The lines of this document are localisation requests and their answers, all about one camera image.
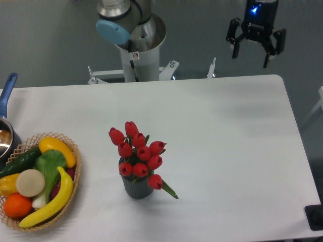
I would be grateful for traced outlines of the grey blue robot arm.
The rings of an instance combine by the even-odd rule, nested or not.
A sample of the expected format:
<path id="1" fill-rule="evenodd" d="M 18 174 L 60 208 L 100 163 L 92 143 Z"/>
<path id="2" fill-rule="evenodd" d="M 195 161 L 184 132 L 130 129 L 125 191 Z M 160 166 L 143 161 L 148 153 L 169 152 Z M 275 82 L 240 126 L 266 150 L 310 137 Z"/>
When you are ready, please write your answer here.
<path id="1" fill-rule="evenodd" d="M 244 18 L 230 21 L 226 40 L 233 47 L 233 58 L 237 58 L 243 39 L 261 43 L 266 51 L 263 67 L 271 56 L 283 52 L 286 30 L 274 29 L 278 1 L 247 1 Z M 152 19 L 150 1 L 99 1 L 96 23 L 98 33 L 107 41 L 117 45 L 131 39 L 135 28 Z"/>

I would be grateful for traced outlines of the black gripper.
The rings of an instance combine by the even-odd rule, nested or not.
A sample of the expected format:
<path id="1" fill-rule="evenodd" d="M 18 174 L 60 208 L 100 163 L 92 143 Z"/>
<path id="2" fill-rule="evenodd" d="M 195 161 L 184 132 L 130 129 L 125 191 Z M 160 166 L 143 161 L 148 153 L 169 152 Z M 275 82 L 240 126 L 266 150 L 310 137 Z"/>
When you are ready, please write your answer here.
<path id="1" fill-rule="evenodd" d="M 266 51 L 263 68 L 267 67 L 270 56 L 284 51 L 286 29 L 273 30 L 279 1 L 247 1 L 243 22 L 239 18 L 230 21 L 226 40 L 233 46 L 232 58 L 238 57 L 240 42 L 245 38 L 262 43 Z M 236 36 L 238 27 L 242 24 L 242 34 Z M 276 40 L 274 46 L 271 35 Z"/>

